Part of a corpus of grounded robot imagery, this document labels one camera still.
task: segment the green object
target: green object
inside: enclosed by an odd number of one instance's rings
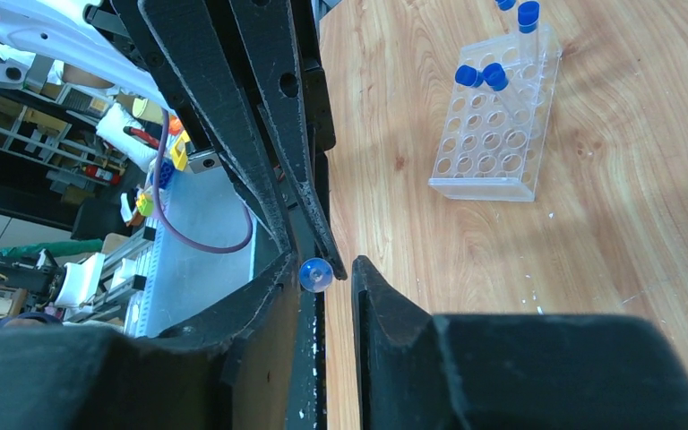
[[[99,253],[103,242],[101,239],[73,240],[67,242],[53,242],[1,248],[0,255],[6,258],[20,258],[25,255],[35,255],[41,249],[47,249],[54,257],[69,257],[77,254]]]

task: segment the purple cable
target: purple cable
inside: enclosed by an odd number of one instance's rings
[[[157,158],[154,161],[154,178],[151,181],[151,187],[153,189],[152,197],[154,198],[154,214],[157,216],[157,219],[159,219],[159,222],[161,222],[162,225],[165,226],[165,228],[172,233],[177,240],[191,246],[194,249],[198,249],[199,251],[204,251],[205,253],[210,254],[231,254],[243,249],[252,240],[252,233],[254,232],[252,217],[249,215],[249,210],[246,208],[246,206],[244,206],[244,215],[246,216],[246,224],[249,226],[249,231],[246,232],[246,237],[244,237],[244,239],[238,245],[228,246],[225,248],[200,244],[199,242],[195,242],[188,237],[183,236],[183,234],[177,231],[176,228],[173,227],[173,225],[170,224],[170,221],[168,221],[168,219],[165,217],[165,212],[162,210],[162,202],[159,201],[159,174],[162,170],[162,160],[165,158],[165,149],[168,146],[168,124],[170,114],[166,109],[162,109],[162,116],[164,117],[162,122],[162,135],[159,137]]]

